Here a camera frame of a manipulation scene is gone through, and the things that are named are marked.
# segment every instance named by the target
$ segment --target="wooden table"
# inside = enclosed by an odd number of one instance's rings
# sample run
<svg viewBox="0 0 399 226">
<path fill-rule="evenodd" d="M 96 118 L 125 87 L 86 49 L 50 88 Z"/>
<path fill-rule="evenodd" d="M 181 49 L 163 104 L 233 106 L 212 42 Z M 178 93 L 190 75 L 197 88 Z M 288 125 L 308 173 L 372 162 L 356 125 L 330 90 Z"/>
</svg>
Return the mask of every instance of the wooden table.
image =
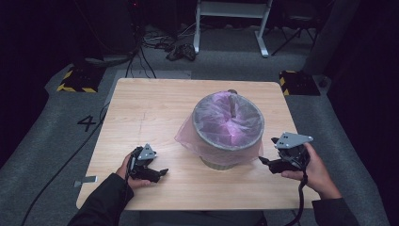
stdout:
<svg viewBox="0 0 399 226">
<path fill-rule="evenodd" d="M 239 210 L 298 208 L 298 181 L 272 174 L 260 160 L 228 170 L 207 167 L 174 137 L 195 105 L 205 96 L 235 89 L 263 113 L 265 157 L 278 158 L 271 137 L 296 133 L 279 84 L 270 82 L 122 78 L 118 81 L 77 206 L 120 166 L 137 146 L 149 143 L 157 152 L 154 170 L 169 169 L 158 184 L 135 190 L 128 210 Z M 304 188 L 305 208 L 317 193 Z"/>
</svg>

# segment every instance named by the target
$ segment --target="cable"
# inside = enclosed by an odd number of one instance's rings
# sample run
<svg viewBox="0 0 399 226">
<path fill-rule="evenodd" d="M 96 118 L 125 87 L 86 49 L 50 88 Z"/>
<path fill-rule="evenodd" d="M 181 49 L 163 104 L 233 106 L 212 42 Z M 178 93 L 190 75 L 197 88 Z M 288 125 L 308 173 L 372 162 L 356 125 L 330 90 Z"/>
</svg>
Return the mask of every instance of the cable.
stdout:
<svg viewBox="0 0 399 226">
<path fill-rule="evenodd" d="M 294 215 L 294 218 L 295 218 L 296 217 L 295 210 L 291 210 L 291 213 Z M 297 226 L 301 226 L 300 221 L 298 221 L 296 224 L 297 224 Z"/>
<path fill-rule="evenodd" d="M 148 47 L 148 48 L 155 48 L 155 49 L 165 49 L 167 51 L 168 47 L 172 46 L 173 44 L 175 44 L 177 41 L 180 40 L 184 40 L 185 38 L 189 37 L 189 36 L 193 36 L 195 34 L 195 32 L 191 33 L 191 34 L 187 34 L 185 35 L 184 33 L 186 31 L 188 31 L 192 26 L 194 26 L 196 23 L 191 24 L 190 26 L 186 27 L 183 31 L 179 31 L 177 37 L 177 40 L 171 40 L 170 43 L 167 43 L 167 41 L 169 41 L 169 39 L 171 39 L 171 36 L 169 35 L 158 35 L 157 31 L 149 31 L 147 32 L 147 34 L 144 36 L 143 41 L 142 41 L 142 45 L 144 47 Z M 149 43 L 149 41 L 151 40 L 159 40 L 156 44 L 152 44 Z"/>
<path fill-rule="evenodd" d="M 127 78 L 127 73 L 129 72 L 129 67 L 132 64 L 133 58 L 130 59 L 129 64 L 127 65 L 127 69 L 126 69 L 126 74 L 125 74 L 125 78 Z"/>
<path fill-rule="evenodd" d="M 144 70 L 144 73 L 146 74 L 146 76 L 147 76 L 148 78 L 150 78 L 150 77 L 147 75 L 147 70 L 146 70 L 146 68 L 143 66 L 143 63 L 141 62 L 141 57 L 140 57 L 140 55 L 137 55 L 137 56 L 138 56 L 138 59 L 140 60 L 141 68 Z"/>
<path fill-rule="evenodd" d="M 296 224 L 297 222 L 299 222 L 300 218 L 302 217 L 302 212 L 303 212 L 303 205 L 304 205 L 304 198 L 303 198 L 303 187 L 308 183 L 308 174 L 306 173 L 306 168 L 303 170 L 303 178 L 299 184 L 298 187 L 298 192 L 299 192 L 299 210 L 298 210 L 298 214 L 296 215 L 296 217 L 289 222 L 288 224 L 286 224 L 285 226 L 293 226 L 294 224 Z"/>
<path fill-rule="evenodd" d="M 132 75 L 132 78 L 135 78 L 135 76 L 133 75 L 133 67 L 130 67 L 130 74 Z"/>
<path fill-rule="evenodd" d="M 151 71 L 152 71 L 153 78 L 156 78 L 155 72 L 153 71 L 151 65 L 150 65 L 149 62 L 147 61 L 146 56 L 144 56 L 143 48 L 142 48 L 141 46 L 140 46 L 140 50 L 141 50 L 141 54 L 143 55 L 144 60 L 146 61 L 147 65 L 149 66 L 149 68 L 150 68 Z"/>
<path fill-rule="evenodd" d="M 111 61 L 106 61 L 106 62 L 91 62 L 89 61 L 88 63 L 92 64 L 95 67 L 101 67 L 101 68 L 109 68 L 109 67 L 113 67 L 113 66 L 117 66 L 120 65 L 122 63 L 125 63 L 129 60 L 131 60 L 132 58 L 135 57 L 136 52 L 138 51 L 138 46 L 141 44 L 139 40 L 141 40 L 140 35 L 138 35 L 138 37 L 136 38 L 136 46 L 132 49 L 131 52 L 125 52 L 125 51 L 119 51 L 119 50 L 113 50 L 111 48 L 109 48 L 107 45 L 105 45 L 101 39 L 99 38 L 99 36 L 97 35 L 96 31 L 94 30 L 94 28 L 92 27 L 91 23 L 89 22 L 88 18 L 86 17 L 85 13 L 83 12 L 83 10 L 80 8 L 79 4 L 76 2 L 76 0 L 73 0 L 74 4 L 76 5 L 77 9 L 79 10 L 81 16 L 83 17 L 84 21 L 86 22 L 86 24 L 88 25 L 89 30 L 91 31 L 91 33 L 93 34 L 93 36 L 96 38 L 96 40 L 102 45 L 102 47 L 104 49 L 106 49 L 107 51 L 113 53 L 113 54 L 118 54 L 118 55 L 126 55 L 126 58 L 123 59 L 117 59 L 117 60 L 111 60 Z"/>
<path fill-rule="evenodd" d="M 101 111 L 100 111 L 100 118 L 99 118 L 100 120 L 101 120 L 101 118 L 102 118 L 104 109 L 107 109 L 107 108 L 108 108 L 109 103 L 110 103 L 110 102 L 106 103 L 106 104 L 103 106 L 103 108 L 101 109 Z"/>
<path fill-rule="evenodd" d="M 88 135 L 88 137 L 85 139 L 85 141 L 80 145 L 80 147 L 71 155 L 71 157 L 67 160 L 67 162 L 64 163 L 64 165 L 56 172 L 56 174 L 50 179 L 50 181 L 47 182 L 47 184 L 41 189 L 39 194 L 35 197 L 35 199 L 32 201 L 30 204 L 28 210 L 26 211 L 26 214 L 24 216 L 23 222 L 21 223 L 21 226 L 24 226 L 27 217 L 29 216 L 30 211 L 32 210 L 33 206 L 35 205 L 36 201 L 39 199 L 41 194 L 44 192 L 44 190 L 54 181 L 54 179 L 58 176 L 58 174 L 68 165 L 68 163 L 71 162 L 71 160 L 82 150 L 82 148 L 85 146 L 85 144 L 88 142 L 89 139 L 94 135 L 94 133 L 97 131 L 97 129 L 100 127 L 101 124 L 103 124 L 103 121 L 105 119 L 105 115 L 102 118 L 100 118 L 100 122 L 97 124 L 97 126 L 94 128 L 94 130 Z"/>
</svg>

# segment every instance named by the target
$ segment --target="black cable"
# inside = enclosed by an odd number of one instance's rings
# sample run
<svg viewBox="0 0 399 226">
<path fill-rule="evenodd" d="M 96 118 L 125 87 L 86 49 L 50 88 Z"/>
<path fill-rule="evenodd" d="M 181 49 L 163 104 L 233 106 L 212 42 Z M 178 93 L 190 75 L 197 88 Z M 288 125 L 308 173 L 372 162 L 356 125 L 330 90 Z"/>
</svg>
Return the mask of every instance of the black cable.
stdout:
<svg viewBox="0 0 399 226">
<path fill-rule="evenodd" d="M 146 70 L 146 68 L 144 67 L 143 63 L 141 62 L 141 57 L 140 57 L 140 55 L 137 55 L 137 56 L 138 56 L 138 59 L 139 59 L 139 61 L 140 61 L 140 66 L 141 66 L 141 68 L 144 70 L 144 73 L 146 74 L 146 76 L 147 76 L 148 78 L 150 78 L 150 77 L 147 75 L 147 70 Z"/>
<path fill-rule="evenodd" d="M 130 65 L 132 64 L 132 61 L 133 61 L 133 58 L 130 59 L 129 64 L 127 65 L 125 78 L 127 78 L 127 73 L 129 72 L 129 68 L 130 68 Z"/>
<path fill-rule="evenodd" d="M 73 0 L 74 4 L 76 5 L 77 9 L 79 10 L 79 13 L 81 14 L 81 16 L 83 17 L 83 19 L 85 20 L 86 24 L 88 25 L 88 29 L 90 29 L 91 33 L 93 34 L 93 36 L 96 38 L 96 40 L 102 45 L 103 48 L 105 48 L 107 51 L 114 53 L 114 54 L 129 54 L 126 52 L 119 52 L 113 49 L 108 48 L 108 46 L 106 46 L 98 37 L 96 31 L 94 30 L 93 26 L 91 25 L 91 23 L 88 21 L 88 18 L 86 17 L 85 13 L 83 12 L 83 10 L 80 8 L 79 4 L 76 2 L 76 0 Z"/>
<path fill-rule="evenodd" d="M 304 205 L 304 198 L 303 198 L 303 187 L 308 183 L 308 174 L 306 173 L 306 169 L 303 170 L 303 178 L 299 184 L 298 187 L 298 192 L 299 192 L 299 210 L 298 214 L 296 217 L 286 224 L 285 226 L 292 226 L 295 225 L 297 222 L 299 222 L 300 218 L 302 217 L 302 212 L 303 212 L 303 205 Z"/>
<path fill-rule="evenodd" d="M 130 67 L 130 74 L 132 75 L 132 78 L 135 78 L 135 75 L 133 74 L 133 67 Z"/>
<path fill-rule="evenodd" d="M 101 118 L 102 118 L 104 109 L 106 109 L 106 108 L 109 106 L 109 103 L 110 103 L 110 102 L 106 103 L 106 104 L 103 106 L 103 108 L 101 109 L 101 111 L 100 111 L 100 118 L 99 118 L 100 120 L 101 120 Z"/>
<path fill-rule="evenodd" d="M 188 26 L 187 28 L 182 29 L 181 31 L 179 31 L 178 35 L 177 35 L 177 39 L 173 39 L 170 35 L 158 35 L 157 31 L 149 31 L 147 32 L 147 34 L 143 37 L 143 41 L 142 44 L 144 47 L 147 48 L 154 48 L 154 49 L 167 49 L 170 46 L 174 45 L 177 41 L 180 40 L 184 40 L 186 39 L 188 36 L 193 36 L 195 33 L 189 34 L 189 35 L 185 35 L 184 33 L 188 30 L 192 30 L 194 28 L 191 28 L 195 25 L 196 23 L 191 24 L 190 26 Z M 149 43 L 148 40 L 158 40 L 159 41 L 156 44 L 152 44 Z"/>
<path fill-rule="evenodd" d="M 296 217 L 295 210 L 291 210 L 291 213 L 294 215 L 294 218 L 295 218 Z M 297 224 L 297 226 L 301 226 L 300 221 L 298 221 L 296 224 Z"/>
<path fill-rule="evenodd" d="M 155 72 L 153 71 L 151 65 L 149 64 L 149 61 L 147 61 L 146 56 L 144 56 L 143 48 L 142 48 L 141 46 L 140 46 L 140 50 L 141 50 L 141 54 L 143 55 L 144 60 L 146 61 L 147 65 L 149 66 L 149 68 L 150 68 L 151 71 L 152 71 L 153 78 L 156 78 Z"/>
<path fill-rule="evenodd" d="M 98 68 L 110 68 L 110 67 L 114 67 L 114 66 L 120 65 L 122 63 L 125 63 L 134 57 L 135 57 L 135 54 L 130 54 L 122 59 L 114 59 L 114 60 L 110 60 L 110 61 L 100 61 L 100 62 L 88 61 L 88 63 L 93 65 L 94 67 L 98 67 Z"/>
<path fill-rule="evenodd" d="M 85 139 L 85 141 L 80 145 L 80 147 L 71 155 L 71 157 L 67 160 L 67 162 L 64 163 L 64 165 L 56 172 L 56 174 L 50 179 L 50 181 L 48 181 L 47 184 L 41 189 L 39 194 L 35 197 L 35 199 L 30 204 L 28 210 L 26 211 L 26 214 L 24 216 L 23 222 L 21 223 L 21 226 L 24 226 L 24 224 L 27 220 L 27 217 L 29 216 L 30 211 L 32 210 L 33 206 L 35 205 L 36 201 L 39 199 L 41 194 L 44 192 L 44 190 L 54 181 L 54 179 L 68 165 L 68 163 L 70 163 L 71 160 L 82 150 L 82 148 L 85 146 L 85 144 L 88 142 L 88 140 L 91 139 L 91 137 L 94 135 L 94 133 L 100 127 L 100 125 L 103 124 L 105 115 L 106 115 L 106 113 L 104 114 L 104 116 L 102 118 L 100 118 L 100 122 L 97 124 L 97 126 L 94 128 L 94 130 L 90 133 L 90 135 Z"/>
</svg>

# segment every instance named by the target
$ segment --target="black jacket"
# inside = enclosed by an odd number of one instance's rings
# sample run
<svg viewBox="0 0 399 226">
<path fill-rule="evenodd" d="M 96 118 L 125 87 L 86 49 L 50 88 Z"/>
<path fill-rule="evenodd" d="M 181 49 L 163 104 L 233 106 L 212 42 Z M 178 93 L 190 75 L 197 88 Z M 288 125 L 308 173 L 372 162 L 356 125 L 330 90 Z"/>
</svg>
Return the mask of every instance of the black jacket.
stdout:
<svg viewBox="0 0 399 226">
<path fill-rule="evenodd" d="M 133 197 L 132 189 L 112 173 L 88 196 L 68 225 L 118 225 L 120 213 Z M 344 199 L 313 201 L 312 204 L 318 225 L 359 225 Z"/>
</svg>

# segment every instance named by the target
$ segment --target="person's left hand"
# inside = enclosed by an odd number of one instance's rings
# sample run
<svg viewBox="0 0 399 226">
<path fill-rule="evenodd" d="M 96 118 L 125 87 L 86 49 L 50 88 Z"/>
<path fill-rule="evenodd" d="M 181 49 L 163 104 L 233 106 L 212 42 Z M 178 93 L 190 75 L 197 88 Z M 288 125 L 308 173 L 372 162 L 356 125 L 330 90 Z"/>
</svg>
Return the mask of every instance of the person's left hand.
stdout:
<svg viewBox="0 0 399 226">
<path fill-rule="evenodd" d="M 125 174 L 126 174 L 126 169 L 127 169 L 127 164 L 129 162 L 129 158 L 130 158 L 130 154 L 128 154 L 124 158 L 122 165 L 118 168 L 118 170 L 116 172 L 117 175 L 119 177 L 121 177 L 123 180 L 125 179 Z M 132 177 L 129 176 L 128 184 L 132 190 L 135 190 L 137 188 L 150 185 L 151 181 L 149 181 L 149 180 L 133 180 Z"/>
</svg>

